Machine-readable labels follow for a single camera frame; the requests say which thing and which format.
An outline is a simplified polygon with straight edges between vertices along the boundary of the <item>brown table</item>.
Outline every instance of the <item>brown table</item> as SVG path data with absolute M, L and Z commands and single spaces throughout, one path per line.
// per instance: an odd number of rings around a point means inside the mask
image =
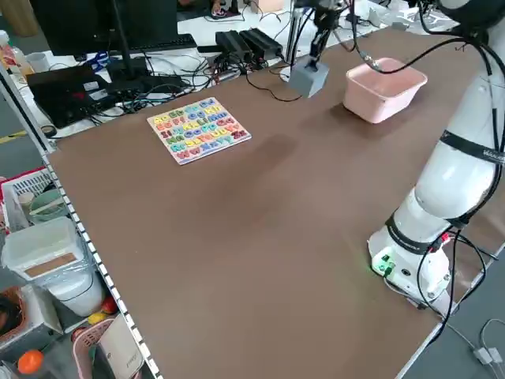
M 404 61 L 437 41 L 361 39 Z M 371 126 L 342 105 L 356 54 L 333 47 L 311 99 L 282 103 L 244 78 L 67 138 L 50 161 L 165 378 L 393 378 L 436 325 L 368 267 L 367 238 L 416 182 L 476 68 L 445 47 L 428 83 Z M 267 70 L 251 81 L 290 90 Z M 179 167 L 148 116 L 215 96 L 252 140 Z M 505 239 L 496 199 L 467 235 Z M 459 250 L 458 289 L 479 269 Z

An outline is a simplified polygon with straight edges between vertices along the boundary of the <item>keyboard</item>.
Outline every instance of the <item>keyboard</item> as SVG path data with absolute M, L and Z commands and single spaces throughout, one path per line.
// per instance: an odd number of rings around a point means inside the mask
M 149 52 L 149 51 L 163 51 L 163 50 L 181 50 L 181 49 L 191 49 L 196 47 L 196 42 L 193 36 L 188 34 L 179 34 L 176 39 L 164 43 L 157 43 L 155 45 L 147 46 L 131 46 L 131 51 L 136 52 Z

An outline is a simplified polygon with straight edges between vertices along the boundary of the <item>monitor stand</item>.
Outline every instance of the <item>monitor stand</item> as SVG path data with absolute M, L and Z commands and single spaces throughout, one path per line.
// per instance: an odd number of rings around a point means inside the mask
M 161 92 L 161 93 L 178 93 L 188 85 L 182 81 L 177 75 L 166 77 L 150 76 L 147 69 L 147 63 L 144 58 L 132 59 L 128 40 L 126 39 L 125 29 L 119 13 L 118 3 L 116 0 L 110 0 L 114 15 L 114 23 L 119 38 L 119 47 L 121 50 L 122 60 L 114 62 L 109 71 L 112 84 L 108 92 L 112 93 L 146 93 L 146 92 Z

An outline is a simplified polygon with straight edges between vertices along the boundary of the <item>white basket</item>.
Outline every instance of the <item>white basket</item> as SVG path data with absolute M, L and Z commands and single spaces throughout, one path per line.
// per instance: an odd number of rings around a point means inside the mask
M 27 174 L 22 174 L 0 185 L 3 198 L 2 210 L 5 219 L 4 228 L 6 233 L 20 231 L 30 226 L 21 208 L 21 204 L 19 203 L 19 195 L 31 192 L 35 196 L 38 196 L 51 182 L 49 171 L 46 168 L 41 168 Z

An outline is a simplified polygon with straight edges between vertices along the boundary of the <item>white plastic bin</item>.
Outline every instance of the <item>white plastic bin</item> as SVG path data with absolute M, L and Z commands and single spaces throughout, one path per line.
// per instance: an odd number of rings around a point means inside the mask
M 8 235 L 1 261 L 24 279 L 45 287 L 79 316 L 94 313 L 105 297 L 73 222 L 66 217 Z
M 403 66 L 393 58 L 378 59 L 381 69 L 391 71 Z M 393 74 L 378 73 L 366 63 L 347 71 L 344 107 L 364 120 L 377 124 L 409 106 L 428 78 L 413 67 Z
M 6 237 L 2 266 L 31 281 L 81 262 L 84 252 L 66 217 L 40 223 Z

